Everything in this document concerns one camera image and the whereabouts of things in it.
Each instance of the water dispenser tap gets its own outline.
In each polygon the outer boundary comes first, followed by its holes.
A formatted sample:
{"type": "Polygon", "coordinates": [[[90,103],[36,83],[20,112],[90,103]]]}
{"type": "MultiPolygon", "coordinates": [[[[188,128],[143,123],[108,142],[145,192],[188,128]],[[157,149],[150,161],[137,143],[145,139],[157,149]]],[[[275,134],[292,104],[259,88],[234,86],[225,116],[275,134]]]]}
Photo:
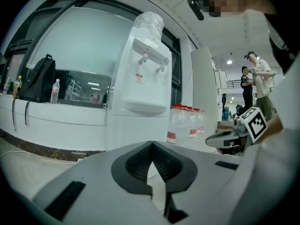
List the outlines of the water dispenser tap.
{"type": "Polygon", "coordinates": [[[146,51],[144,51],[144,53],[142,54],[142,57],[141,57],[137,62],[138,62],[140,65],[142,65],[143,62],[147,61],[148,55],[149,55],[149,52],[148,52],[148,49],[146,49],[146,51]]]}
{"type": "Polygon", "coordinates": [[[158,73],[160,70],[163,72],[165,70],[165,67],[169,64],[169,59],[168,58],[165,58],[160,67],[156,68],[156,72],[158,73]]]}

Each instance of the cable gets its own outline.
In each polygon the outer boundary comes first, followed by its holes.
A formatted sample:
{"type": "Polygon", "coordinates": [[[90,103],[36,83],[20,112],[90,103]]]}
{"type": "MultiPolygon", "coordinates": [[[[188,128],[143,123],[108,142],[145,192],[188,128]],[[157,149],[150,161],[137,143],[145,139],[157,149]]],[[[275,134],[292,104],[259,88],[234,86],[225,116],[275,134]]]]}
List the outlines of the cable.
{"type": "Polygon", "coordinates": [[[31,155],[34,155],[34,156],[38,157],[39,159],[41,159],[41,160],[43,160],[45,162],[59,163],[59,164],[63,164],[63,165],[75,165],[75,164],[77,164],[77,163],[61,163],[61,162],[58,162],[58,161],[52,161],[52,160],[43,159],[40,156],[38,156],[37,154],[31,153],[31,152],[26,152],[26,151],[7,151],[7,152],[1,154],[0,158],[3,157],[4,155],[10,153],[10,152],[28,153],[28,154],[31,154],[31,155]]]}

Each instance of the floor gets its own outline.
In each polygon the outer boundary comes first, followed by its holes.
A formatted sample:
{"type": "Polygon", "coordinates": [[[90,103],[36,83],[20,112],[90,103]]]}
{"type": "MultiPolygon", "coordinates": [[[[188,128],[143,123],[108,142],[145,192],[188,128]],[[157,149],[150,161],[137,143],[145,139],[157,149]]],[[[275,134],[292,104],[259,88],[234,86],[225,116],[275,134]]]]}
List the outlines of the floor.
{"type": "MultiPolygon", "coordinates": [[[[215,148],[210,148],[203,142],[201,144],[204,145],[199,146],[192,143],[185,147],[209,153],[216,152],[215,148]]],[[[74,162],[47,157],[41,157],[47,160],[43,161],[32,154],[20,151],[22,150],[0,138],[0,166],[10,186],[31,200],[44,185],[74,165],[74,162]],[[10,152],[4,155],[8,151],[18,151],[18,153],[10,152]]],[[[165,183],[158,174],[149,178],[147,184],[153,188],[152,201],[154,205],[163,213],[165,183]]]]}

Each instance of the black rubber pad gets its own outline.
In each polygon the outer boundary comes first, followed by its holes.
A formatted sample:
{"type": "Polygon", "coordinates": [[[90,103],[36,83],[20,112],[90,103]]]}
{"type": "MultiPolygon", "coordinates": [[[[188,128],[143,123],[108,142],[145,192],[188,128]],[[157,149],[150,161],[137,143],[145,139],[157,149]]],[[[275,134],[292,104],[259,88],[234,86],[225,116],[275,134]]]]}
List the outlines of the black rubber pad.
{"type": "Polygon", "coordinates": [[[227,162],[223,162],[223,161],[218,161],[215,163],[215,165],[220,166],[220,167],[225,167],[225,168],[229,168],[232,170],[237,170],[239,165],[233,164],[233,163],[227,163],[227,162]]]}
{"type": "Polygon", "coordinates": [[[66,215],[76,198],[79,196],[85,184],[72,181],[65,190],[45,209],[45,212],[61,221],[66,215]]]}

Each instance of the black shirt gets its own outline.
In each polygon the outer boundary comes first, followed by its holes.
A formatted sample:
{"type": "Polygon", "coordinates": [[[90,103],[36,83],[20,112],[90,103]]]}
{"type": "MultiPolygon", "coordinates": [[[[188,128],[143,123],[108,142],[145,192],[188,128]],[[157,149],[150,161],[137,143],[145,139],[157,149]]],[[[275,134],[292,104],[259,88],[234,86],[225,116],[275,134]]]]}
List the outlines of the black shirt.
{"type": "Polygon", "coordinates": [[[243,88],[243,90],[250,90],[250,91],[252,91],[252,85],[249,85],[249,86],[246,86],[246,87],[242,86],[243,83],[249,84],[250,79],[247,76],[243,75],[240,78],[240,80],[241,80],[240,86],[243,88]]]}

